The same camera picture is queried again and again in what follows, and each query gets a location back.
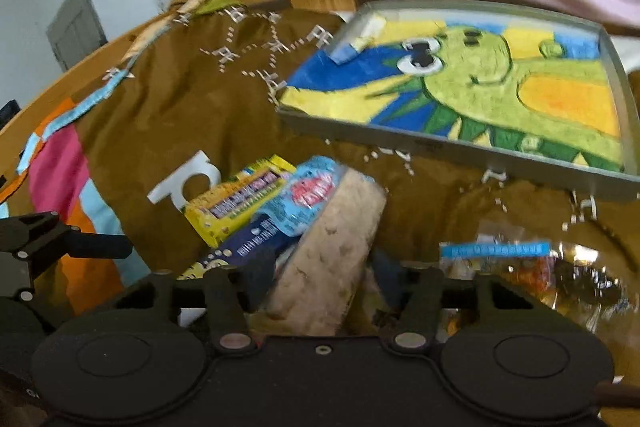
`white cutout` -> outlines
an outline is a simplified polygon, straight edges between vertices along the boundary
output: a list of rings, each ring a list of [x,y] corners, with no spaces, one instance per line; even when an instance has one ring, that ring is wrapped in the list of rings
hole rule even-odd
[[[209,178],[209,187],[220,183],[220,171],[215,165],[209,163],[209,157],[202,151],[198,151],[188,162],[183,163],[174,172],[169,174],[146,196],[153,204],[158,204],[165,197],[171,196],[171,202],[175,208],[182,210],[187,204],[182,190],[189,178],[196,174],[204,174]]]

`wooden bed frame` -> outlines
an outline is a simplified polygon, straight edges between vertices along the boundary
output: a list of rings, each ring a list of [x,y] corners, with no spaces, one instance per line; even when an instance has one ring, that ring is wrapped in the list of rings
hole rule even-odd
[[[175,12],[187,0],[174,0],[167,13]],[[247,5],[266,3],[274,0],[242,0]],[[316,10],[321,12],[354,11],[356,0],[289,0],[294,8]],[[79,64],[63,74],[57,81],[47,87],[39,97],[25,107],[7,125],[0,130],[0,173],[6,172],[15,158],[20,154],[29,136],[40,122],[58,105],[82,89],[87,83],[119,63],[137,36],[150,24],[167,16],[160,14],[154,19],[132,29],[114,41],[105,44],[89,55]],[[638,34],[628,28],[606,25],[614,34]]]

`screw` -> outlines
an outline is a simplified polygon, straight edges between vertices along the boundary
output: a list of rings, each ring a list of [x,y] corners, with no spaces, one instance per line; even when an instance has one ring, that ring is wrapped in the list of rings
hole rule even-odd
[[[251,346],[251,337],[244,333],[227,333],[220,338],[220,346],[225,349],[244,349]]]
[[[404,347],[404,349],[419,349],[427,344],[427,339],[420,333],[406,331],[396,335],[394,342],[397,346]]]
[[[328,355],[332,351],[333,351],[333,349],[331,349],[331,346],[318,346],[318,347],[316,347],[316,353],[318,355]]]

